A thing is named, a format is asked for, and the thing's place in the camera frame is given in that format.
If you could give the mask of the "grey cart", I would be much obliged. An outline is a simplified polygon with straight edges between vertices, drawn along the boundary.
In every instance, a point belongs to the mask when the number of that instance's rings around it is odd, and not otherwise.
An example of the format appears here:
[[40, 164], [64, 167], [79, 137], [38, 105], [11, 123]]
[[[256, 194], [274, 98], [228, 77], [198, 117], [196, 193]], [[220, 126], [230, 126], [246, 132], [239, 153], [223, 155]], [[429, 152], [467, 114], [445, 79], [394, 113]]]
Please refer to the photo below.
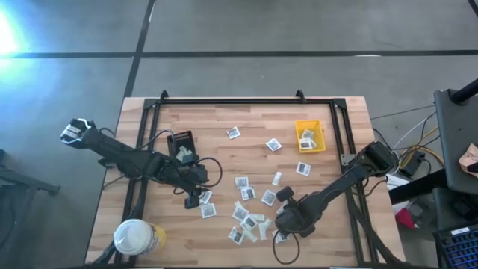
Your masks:
[[453, 191], [478, 195], [478, 178], [459, 163], [471, 144], [478, 147], [478, 96], [464, 105], [454, 103], [446, 90], [437, 90], [433, 96], [447, 185]]

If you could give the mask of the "white flat box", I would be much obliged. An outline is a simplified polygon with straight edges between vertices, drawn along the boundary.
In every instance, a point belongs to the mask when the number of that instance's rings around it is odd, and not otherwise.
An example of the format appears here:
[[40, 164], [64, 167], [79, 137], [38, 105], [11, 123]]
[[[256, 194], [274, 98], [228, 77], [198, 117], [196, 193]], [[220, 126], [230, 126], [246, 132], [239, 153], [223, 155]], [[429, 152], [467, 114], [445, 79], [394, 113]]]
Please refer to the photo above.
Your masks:
[[398, 176], [387, 174], [385, 176], [385, 181], [387, 185], [387, 189], [389, 191], [393, 190], [394, 188], [397, 188], [402, 185], [407, 185], [409, 183], [409, 180], [402, 179]]

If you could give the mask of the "yellow wipes canister white lid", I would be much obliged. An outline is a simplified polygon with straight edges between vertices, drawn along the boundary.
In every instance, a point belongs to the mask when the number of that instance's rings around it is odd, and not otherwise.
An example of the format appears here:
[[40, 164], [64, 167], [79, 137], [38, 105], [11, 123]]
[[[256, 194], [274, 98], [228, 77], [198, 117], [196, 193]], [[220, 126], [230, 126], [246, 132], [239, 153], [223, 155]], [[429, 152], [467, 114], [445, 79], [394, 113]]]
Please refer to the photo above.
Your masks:
[[161, 227], [140, 219], [130, 219], [121, 223], [113, 234], [116, 250], [128, 256], [146, 255], [162, 250], [167, 235]]

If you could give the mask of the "black diagonal bar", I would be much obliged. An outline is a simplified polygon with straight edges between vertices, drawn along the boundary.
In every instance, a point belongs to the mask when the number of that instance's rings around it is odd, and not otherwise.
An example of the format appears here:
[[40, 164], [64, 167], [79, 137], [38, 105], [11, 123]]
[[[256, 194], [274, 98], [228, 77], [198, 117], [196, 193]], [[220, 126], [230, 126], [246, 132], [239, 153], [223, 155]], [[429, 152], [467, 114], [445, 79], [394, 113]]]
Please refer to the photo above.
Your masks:
[[448, 188], [445, 169], [393, 188], [388, 192], [392, 205], [429, 194], [434, 188]]

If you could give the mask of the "black power box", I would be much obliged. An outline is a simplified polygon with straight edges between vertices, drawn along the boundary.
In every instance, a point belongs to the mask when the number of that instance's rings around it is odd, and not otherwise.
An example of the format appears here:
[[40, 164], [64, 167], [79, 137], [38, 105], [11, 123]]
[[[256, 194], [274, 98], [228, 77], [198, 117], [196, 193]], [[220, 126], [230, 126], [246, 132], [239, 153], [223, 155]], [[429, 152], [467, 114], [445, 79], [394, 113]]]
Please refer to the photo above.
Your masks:
[[423, 152], [415, 151], [413, 152], [403, 163], [402, 167], [399, 169], [399, 172], [406, 176], [412, 177], [421, 166], [422, 162], [425, 159], [425, 154]]

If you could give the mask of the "yellow plastic basket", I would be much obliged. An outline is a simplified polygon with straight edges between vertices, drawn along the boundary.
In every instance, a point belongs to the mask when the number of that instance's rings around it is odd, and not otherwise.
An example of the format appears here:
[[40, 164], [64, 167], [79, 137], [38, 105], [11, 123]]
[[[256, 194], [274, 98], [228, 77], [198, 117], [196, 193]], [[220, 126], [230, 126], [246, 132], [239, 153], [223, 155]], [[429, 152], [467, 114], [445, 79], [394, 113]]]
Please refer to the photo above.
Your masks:
[[[310, 150], [301, 150], [299, 141], [302, 139], [301, 135], [305, 129], [309, 129], [314, 132], [314, 142], [317, 144], [317, 148]], [[324, 140], [323, 130], [319, 120], [296, 120], [295, 131], [297, 136], [297, 143], [300, 153], [318, 153], [326, 150], [326, 144]]]

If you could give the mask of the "black backlit keyboard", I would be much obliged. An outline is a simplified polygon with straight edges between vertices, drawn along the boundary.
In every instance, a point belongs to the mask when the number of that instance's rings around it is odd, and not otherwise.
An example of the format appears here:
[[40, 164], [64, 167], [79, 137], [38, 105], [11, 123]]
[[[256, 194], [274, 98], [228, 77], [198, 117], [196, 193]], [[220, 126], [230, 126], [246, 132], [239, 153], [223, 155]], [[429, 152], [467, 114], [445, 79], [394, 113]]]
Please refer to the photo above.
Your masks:
[[478, 223], [433, 233], [449, 269], [478, 269]]

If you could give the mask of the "black floor stand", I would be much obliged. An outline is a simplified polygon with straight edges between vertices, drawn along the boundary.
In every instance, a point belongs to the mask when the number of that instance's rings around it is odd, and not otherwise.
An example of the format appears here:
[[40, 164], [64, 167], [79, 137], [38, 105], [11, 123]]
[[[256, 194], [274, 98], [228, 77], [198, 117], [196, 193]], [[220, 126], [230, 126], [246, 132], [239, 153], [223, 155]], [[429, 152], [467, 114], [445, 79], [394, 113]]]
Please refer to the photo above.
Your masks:
[[6, 152], [3, 149], [0, 149], [0, 179], [5, 180], [6, 182], [27, 185], [28, 187], [33, 187], [39, 190], [46, 191], [50, 195], [57, 195], [60, 186], [52, 185], [47, 182], [40, 181], [39, 179], [32, 178], [30, 176], [23, 175], [14, 170], [8, 169], [4, 165], [4, 160], [6, 159]]

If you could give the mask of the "black pole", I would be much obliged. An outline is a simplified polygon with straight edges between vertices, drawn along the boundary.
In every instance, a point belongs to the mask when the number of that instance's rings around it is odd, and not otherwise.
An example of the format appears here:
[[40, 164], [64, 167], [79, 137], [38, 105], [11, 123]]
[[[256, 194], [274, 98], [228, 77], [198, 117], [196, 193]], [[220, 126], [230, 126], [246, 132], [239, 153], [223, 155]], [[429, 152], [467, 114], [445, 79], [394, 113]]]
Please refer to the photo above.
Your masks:
[[448, 90], [450, 100], [457, 105], [464, 105], [471, 97], [478, 94], [478, 78], [461, 90]]

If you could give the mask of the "black plastic basket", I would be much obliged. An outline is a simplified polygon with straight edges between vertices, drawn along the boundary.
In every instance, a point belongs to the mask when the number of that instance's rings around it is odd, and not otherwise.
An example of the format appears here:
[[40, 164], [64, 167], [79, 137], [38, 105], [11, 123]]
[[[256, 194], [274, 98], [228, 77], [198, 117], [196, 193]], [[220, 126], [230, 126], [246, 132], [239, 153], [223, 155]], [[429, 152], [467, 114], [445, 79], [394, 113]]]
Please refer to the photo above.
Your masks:
[[174, 134], [174, 136], [169, 135], [167, 137], [167, 145], [170, 156], [175, 159], [177, 159], [176, 154], [178, 153], [180, 146], [185, 147], [187, 151], [191, 151], [192, 153], [196, 152], [192, 131], [180, 132]]

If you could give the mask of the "black aluminium table frame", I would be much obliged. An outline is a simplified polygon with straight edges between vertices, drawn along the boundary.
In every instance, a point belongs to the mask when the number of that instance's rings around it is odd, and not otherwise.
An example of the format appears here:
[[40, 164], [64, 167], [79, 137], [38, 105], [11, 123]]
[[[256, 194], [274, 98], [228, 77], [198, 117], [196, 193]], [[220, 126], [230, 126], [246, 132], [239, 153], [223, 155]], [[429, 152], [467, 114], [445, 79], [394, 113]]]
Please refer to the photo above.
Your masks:
[[[300, 153], [296, 120], [319, 120], [326, 150]], [[240, 137], [227, 131], [238, 127]], [[155, 149], [167, 151], [169, 132], [192, 131], [196, 152], [204, 158], [213, 184], [211, 201], [217, 215], [202, 218], [198, 208], [186, 209], [184, 197], [167, 185], [130, 182], [115, 170], [105, 176], [107, 188], [99, 198], [96, 219], [85, 259], [91, 262], [111, 242], [114, 230], [144, 195], [139, 215], [163, 228], [167, 242], [162, 250], [144, 256], [115, 256], [115, 265], [159, 268], [274, 268], [284, 261], [295, 267], [353, 266], [380, 260], [373, 242], [354, 221], [349, 207], [357, 204], [386, 246], [403, 256], [388, 189], [371, 179], [364, 195], [362, 186], [333, 200], [316, 229], [307, 238], [273, 244], [270, 238], [241, 245], [228, 238], [239, 227], [232, 218], [241, 199], [235, 177], [248, 176], [258, 197], [266, 190], [290, 186], [296, 197], [325, 188], [343, 171], [341, 156], [351, 155], [373, 141], [367, 105], [362, 97], [249, 97], [249, 98], [127, 98], [121, 109], [117, 139], [129, 146], [148, 140]], [[266, 142], [282, 145], [272, 152]], [[296, 172], [299, 162], [311, 166], [310, 175]], [[273, 176], [281, 172], [279, 185]]]

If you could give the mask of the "brown cardboard piece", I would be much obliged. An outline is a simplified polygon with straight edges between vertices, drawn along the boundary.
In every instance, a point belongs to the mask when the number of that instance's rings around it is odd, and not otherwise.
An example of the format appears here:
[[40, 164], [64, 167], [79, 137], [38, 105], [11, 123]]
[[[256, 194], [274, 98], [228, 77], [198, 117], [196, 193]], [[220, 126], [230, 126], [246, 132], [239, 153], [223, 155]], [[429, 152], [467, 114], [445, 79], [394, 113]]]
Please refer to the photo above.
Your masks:
[[459, 165], [464, 172], [478, 177], [478, 146], [472, 143], [460, 157]]

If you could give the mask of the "red object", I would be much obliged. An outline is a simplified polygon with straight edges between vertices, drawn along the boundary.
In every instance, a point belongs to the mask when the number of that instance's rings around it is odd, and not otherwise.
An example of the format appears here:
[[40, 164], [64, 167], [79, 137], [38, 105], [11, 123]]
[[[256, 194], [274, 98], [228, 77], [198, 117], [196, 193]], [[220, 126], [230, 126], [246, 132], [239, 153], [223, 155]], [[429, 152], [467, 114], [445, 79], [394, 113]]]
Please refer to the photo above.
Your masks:
[[412, 219], [412, 216], [410, 215], [409, 211], [406, 208], [400, 209], [396, 214], [395, 214], [395, 220], [405, 226], [406, 228], [409, 229], [414, 229], [415, 228], [415, 222]]

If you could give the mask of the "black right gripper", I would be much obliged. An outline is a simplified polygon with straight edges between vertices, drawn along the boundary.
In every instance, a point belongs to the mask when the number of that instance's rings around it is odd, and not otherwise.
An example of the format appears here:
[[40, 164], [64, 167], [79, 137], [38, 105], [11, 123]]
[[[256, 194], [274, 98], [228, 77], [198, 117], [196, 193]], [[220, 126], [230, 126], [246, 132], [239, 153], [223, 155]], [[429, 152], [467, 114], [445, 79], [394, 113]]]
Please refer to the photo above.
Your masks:
[[317, 222], [317, 203], [294, 201], [294, 191], [290, 186], [286, 186], [276, 193], [279, 202], [287, 201], [285, 210], [276, 216], [276, 227], [286, 234], [297, 233], [302, 238], [308, 237], [315, 231]]

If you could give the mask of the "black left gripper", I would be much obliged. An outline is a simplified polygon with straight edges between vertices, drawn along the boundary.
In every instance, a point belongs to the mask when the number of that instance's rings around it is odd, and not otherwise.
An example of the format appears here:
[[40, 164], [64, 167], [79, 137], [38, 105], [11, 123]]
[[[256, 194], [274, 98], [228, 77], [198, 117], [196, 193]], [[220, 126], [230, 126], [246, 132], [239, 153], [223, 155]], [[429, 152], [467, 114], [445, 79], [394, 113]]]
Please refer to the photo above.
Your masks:
[[184, 207], [186, 209], [197, 208], [199, 206], [201, 190], [196, 189], [196, 187], [205, 185], [209, 181], [208, 171], [205, 169], [205, 166], [201, 164], [194, 165], [197, 161], [198, 155], [196, 153], [184, 155], [181, 160], [181, 165], [193, 166], [180, 167], [177, 169], [179, 179], [177, 180], [176, 186], [184, 191], [190, 191], [188, 197], [184, 199]]

